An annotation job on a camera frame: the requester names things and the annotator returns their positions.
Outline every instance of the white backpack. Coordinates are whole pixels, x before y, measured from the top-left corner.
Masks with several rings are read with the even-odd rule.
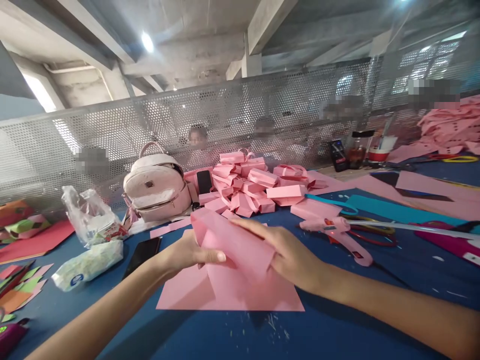
[[[144,156],[150,145],[162,153]],[[148,142],[123,179],[123,197],[130,211],[146,223],[182,214],[191,204],[189,188],[179,163],[157,142]]]

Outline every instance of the ceiling light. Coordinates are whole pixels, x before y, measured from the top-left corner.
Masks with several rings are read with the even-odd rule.
[[[143,32],[141,34],[141,42],[143,43],[143,46],[145,47],[145,50],[147,52],[149,52],[149,53],[154,52],[154,43],[153,43],[150,35],[148,35],[146,32]]]

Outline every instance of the hand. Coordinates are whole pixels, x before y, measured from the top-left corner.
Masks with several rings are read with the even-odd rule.
[[[164,257],[171,277],[195,264],[201,268],[205,263],[223,263],[227,260],[223,251],[199,246],[193,230],[185,230],[183,236],[159,254]]]
[[[271,266],[285,279],[305,290],[320,295],[326,285],[328,266],[284,227],[268,227],[254,220],[232,219],[235,225],[263,238],[276,250]]]

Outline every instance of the person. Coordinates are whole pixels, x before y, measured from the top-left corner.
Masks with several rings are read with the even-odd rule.
[[[480,312],[327,264],[283,227],[231,221],[273,246],[271,266],[298,288],[362,311],[451,359],[480,357]],[[186,230],[27,359],[94,359],[165,281],[195,264],[225,260],[222,251],[199,247],[193,230]]]

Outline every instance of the metal mesh panel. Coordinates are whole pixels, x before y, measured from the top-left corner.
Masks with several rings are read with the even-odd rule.
[[[329,141],[347,144],[350,132],[361,128],[381,134],[391,116],[389,133],[406,144],[419,137],[416,123],[425,110],[408,108],[398,79],[448,74],[465,80],[462,91],[478,90],[480,56],[462,49],[468,47],[441,43],[435,50],[0,121],[0,202],[24,198],[44,213],[60,211],[61,188],[73,185],[79,192],[94,188],[113,209],[123,208],[123,178],[152,140],[186,171],[214,165],[220,153],[239,148],[264,156],[270,167],[319,167],[330,162]],[[428,67],[419,69],[425,59]]]

